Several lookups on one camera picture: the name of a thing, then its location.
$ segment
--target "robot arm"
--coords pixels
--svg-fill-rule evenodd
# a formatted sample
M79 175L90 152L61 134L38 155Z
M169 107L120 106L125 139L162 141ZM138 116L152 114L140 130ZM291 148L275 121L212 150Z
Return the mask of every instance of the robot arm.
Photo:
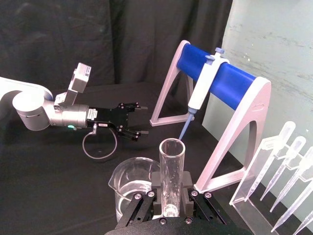
M83 93L89 80L91 67L79 63L68 90L58 94L53 101L52 93L45 87L0 77L0 120L13 104L25 126L40 131L52 126L73 128L111 128L117 135L137 141L144 133L128 129L128 113L141 109L138 102L120 103L114 109L74 104L77 94Z

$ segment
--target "glass beaker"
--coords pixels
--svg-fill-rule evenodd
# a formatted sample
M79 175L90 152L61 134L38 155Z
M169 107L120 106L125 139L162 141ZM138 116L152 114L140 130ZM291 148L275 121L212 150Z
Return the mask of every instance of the glass beaker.
M151 190L151 175L160 171L160 164L149 158L130 158L114 170L109 186L115 191L116 220L119 221L133 194L146 194Z
M162 214L165 217L178 217L185 145L178 139L170 138L162 141L159 150Z

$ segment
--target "pipette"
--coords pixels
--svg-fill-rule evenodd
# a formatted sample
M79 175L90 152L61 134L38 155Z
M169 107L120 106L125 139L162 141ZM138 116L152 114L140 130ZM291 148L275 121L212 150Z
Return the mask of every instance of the pipette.
M215 55L206 56L207 62L203 65L194 91L192 92L192 95L188 102L189 116L181 131L179 140L181 140L182 137L184 136L194 114L196 114L196 112L201 108L205 97L209 93L210 87L213 83L215 75L217 74L220 68L220 65L225 62L229 63L228 60L221 58L221 54L224 53L223 49L217 47L215 51L216 51Z
M281 190L281 192L277 196L276 201L274 202L272 208L270 209L270 212L272 212L273 209L277 206L277 204L286 196L286 194L289 192L289 190L298 180L299 176L301 176L303 172L309 169L312 166L312 164L313 164L313 146L309 148L309 150L307 151L307 153L304 155L303 159L301 160L299 164L299 168L293 174L293 176L290 178L290 180L286 183L284 188Z
M308 224L313 221L313 211L303 220L300 224L299 228L293 233L293 235L297 235L302 229L304 229Z
M270 165L275 159L275 156L278 154L278 152L284 148L285 144L289 140L290 136L292 135L293 131L295 129L295 123L293 121L287 121L285 125L283 126L282 130L280 131L279 135L277 136L277 142L270 153L270 156L268 157L267 161L265 162L264 166L262 167L262 170L258 174L257 178L253 182L251 188L249 189L249 192L247 196L245 197L245 202L248 200L248 198L253 194L255 189L258 187L259 183L263 179L265 173L269 169Z
M311 194L313 191L313 181L311 181L308 186L303 190L300 196L294 201L294 203L288 208L288 210L279 218L274 228L271 230L273 232L279 226L281 226L298 207L304 202L304 200Z
M265 189L260 201L263 200L265 195L276 184L277 180L283 174L287 165L290 163L290 161L292 159L294 159L298 155L298 153L300 152L300 150L302 149L302 147L304 146L305 143L306 143L306 139L303 136L298 136L297 138L295 138L295 140L293 141L293 143L291 144L290 148L288 149L288 151L286 153L285 159L283 160L282 164L279 166L278 170L275 172L273 178L270 180L270 182L269 182L267 188Z

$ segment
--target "pipette holder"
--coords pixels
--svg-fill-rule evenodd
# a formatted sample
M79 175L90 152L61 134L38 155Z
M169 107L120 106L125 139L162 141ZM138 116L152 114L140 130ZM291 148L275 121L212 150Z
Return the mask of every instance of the pipette holder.
M253 188L252 186L255 184L257 176L259 174L267 175L267 179L264 179L262 181L262 184L264 186L267 186L269 182L268 177L272 178L274 176L274 174L272 173L273 168L277 167L277 165L281 165L286 158L286 153L288 152L290 146L284 144L284 146L282 146L277 154L274 154L274 160L270 166L271 170L269 170L267 173L262 172L262 170L264 170L264 165L267 163L267 160L272 156L272 153L273 151L275 151L275 147L277 147L278 144L279 136L269 137L261 141L255 155L252 158L250 165L245 172L244 177L240 181L229 203L236 209L238 214L242 217L242 219L255 235L279 235L277 231L273 231L271 233L273 226L267 221L267 219L265 219L265 217L258 210L256 205L251 201L251 193L249 193L249 191L251 191L251 189ZM304 157L301 154L297 153L296 157L286 164L286 169L281 176L282 181L288 181L294 175L295 171L299 168L299 164L303 158ZM313 166L305 170L304 173L299 176L299 179L304 183L312 181ZM273 188L275 187L281 190L281 186L279 186L279 184L275 184ZM284 200L285 206L289 207L291 204L287 205L287 201L295 201L300 193L301 192L297 192L296 196L294 196L293 193L287 193L286 198L288 198L289 200Z
M185 122L187 120L188 113L162 118L159 118L159 114L165 98L180 71L187 75L187 98L188 100L190 99L193 92L193 80L197 81L199 78L208 55L207 52L190 45L188 41L184 40L180 43L150 119L152 126ZM270 91L271 82L267 79L254 77L228 63L221 64L209 92L235 110L235 113L194 185L198 192L214 191L237 183L242 179L261 141L268 111ZM225 154L248 124L249 139L244 167L240 170L212 178Z

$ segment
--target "screw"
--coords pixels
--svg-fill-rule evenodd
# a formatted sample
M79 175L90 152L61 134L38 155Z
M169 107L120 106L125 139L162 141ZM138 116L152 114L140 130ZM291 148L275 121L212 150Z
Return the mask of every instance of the screw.
M153 191L148 192L149 197L154 197L154 195L155 195L155 192L153 192Z
M159 222L160 222L161 225L164 225L164 224L166 224L167 220L166 220L166 218L161 218L159 220Z
M186 222L186 224L191 224L192 218L190 218L190 217L185 218L185 222Z
M210 198L210 197L212 197L212 194L211 194L210 192L206 192L206 193L204 194L204 196L205 196L206 198Z
M193 195L193 196L195 197L195 196L197 196L197 195L198 195L198 192L197 192L197 191L195 191L195 190L193 190L193 191L191 191L191 195Z
M136 194L135 194L135 199L138 200L138 199L140 199L140 198L141 198L141 194L140 194L140 193L136 193Z
M210 60L210 61L215 61L215 58L211 55L206 55L205 56L207 60Z
M219 48L219 47L215 48L215 51L219 54L224 54L225 52L222 48Z

